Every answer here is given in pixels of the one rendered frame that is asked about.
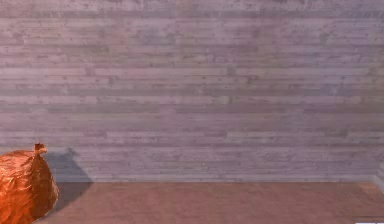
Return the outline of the orange tied sack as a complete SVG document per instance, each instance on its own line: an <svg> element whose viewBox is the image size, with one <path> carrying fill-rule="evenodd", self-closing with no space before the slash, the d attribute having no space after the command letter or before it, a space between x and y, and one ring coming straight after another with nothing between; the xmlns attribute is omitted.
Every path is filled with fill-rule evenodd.
<svg viewBox="0 0 384 224"><path fill-rule="evenodd" d="M59 190L37 143L0 155L0 224L32 224L56 205Z"/></svg>

